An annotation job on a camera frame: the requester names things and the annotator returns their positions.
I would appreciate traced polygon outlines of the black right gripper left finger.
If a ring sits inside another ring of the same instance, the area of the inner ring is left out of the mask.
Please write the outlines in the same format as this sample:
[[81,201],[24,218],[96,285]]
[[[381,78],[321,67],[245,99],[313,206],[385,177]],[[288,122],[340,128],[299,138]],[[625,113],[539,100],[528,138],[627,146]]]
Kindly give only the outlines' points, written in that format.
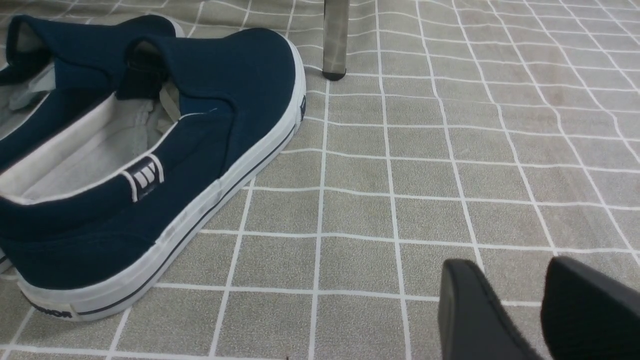
[[475,262],[442,264],[438,328],[444,360],[541,360]]

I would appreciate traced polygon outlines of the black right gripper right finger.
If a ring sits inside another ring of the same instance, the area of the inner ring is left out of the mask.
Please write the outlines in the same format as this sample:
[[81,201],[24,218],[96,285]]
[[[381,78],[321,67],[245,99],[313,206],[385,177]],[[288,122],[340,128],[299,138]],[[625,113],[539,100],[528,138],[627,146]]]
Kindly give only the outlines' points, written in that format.
[[637,360],[639,292],[568,256],[547,266],[541,305],[554,360]]

